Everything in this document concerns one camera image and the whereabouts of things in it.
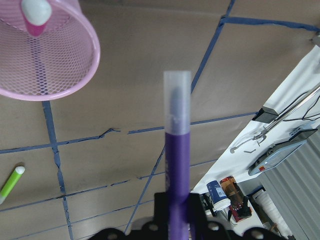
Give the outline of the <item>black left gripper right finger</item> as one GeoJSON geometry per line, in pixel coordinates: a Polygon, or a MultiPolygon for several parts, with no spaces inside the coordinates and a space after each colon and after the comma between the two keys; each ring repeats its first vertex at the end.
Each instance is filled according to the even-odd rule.
{"type": "Polygon", "coordinates": [[[208,228],[207,218],[198,193],[190,193],[187,199],[187,220],[192,240],[204,240],[208,228]]]}

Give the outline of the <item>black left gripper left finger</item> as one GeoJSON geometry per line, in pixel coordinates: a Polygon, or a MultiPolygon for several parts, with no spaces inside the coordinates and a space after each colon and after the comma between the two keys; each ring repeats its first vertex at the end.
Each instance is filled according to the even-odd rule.
{"type": "Polygon", "coordinates": [[[166,192],[154,194],[153,222],[158,227],[160,240],[168,240],[169,201],[166,192]]]}

